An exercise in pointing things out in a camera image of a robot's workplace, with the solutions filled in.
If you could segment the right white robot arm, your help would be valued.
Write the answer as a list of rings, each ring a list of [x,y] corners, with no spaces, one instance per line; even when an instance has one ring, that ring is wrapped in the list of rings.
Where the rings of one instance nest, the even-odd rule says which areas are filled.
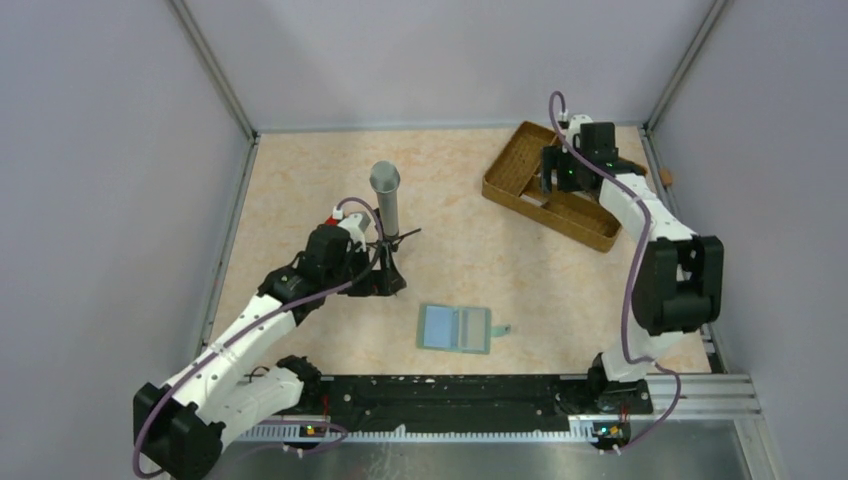
[[[644,378],[685,335],[720,313],[723,243],[683,224],[623,158],[611,122],[565,112],[552,118],[556,144],[542,151],[541,188],[595,199],[635,241],[625,283],[619,340],[588,371],[586,397],[603,413],[645,398]]]

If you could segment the green card holder wallet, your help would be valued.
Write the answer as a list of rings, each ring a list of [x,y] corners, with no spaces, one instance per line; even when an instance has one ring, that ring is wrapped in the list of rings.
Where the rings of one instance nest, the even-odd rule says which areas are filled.
[[[488,355],[493,339],[511,334],[511,324],[494,324],[489,308],[424,303],[419,308],[416,347]]]

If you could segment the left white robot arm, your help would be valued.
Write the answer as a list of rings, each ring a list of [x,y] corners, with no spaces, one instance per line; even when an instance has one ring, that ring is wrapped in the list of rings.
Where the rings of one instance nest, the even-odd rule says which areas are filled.
[[[269,272],[245,309],[180,372],[133,398],[132,466],[140,479],[162,473],[202,479],[230,444],[271,415],[319,404],[318,371],[290,355],[256,380],[264,353],[331,295],[388,297],[404,289],[393,255],[403,238],[365,238],[366,221],[328,220],[291,262]]]

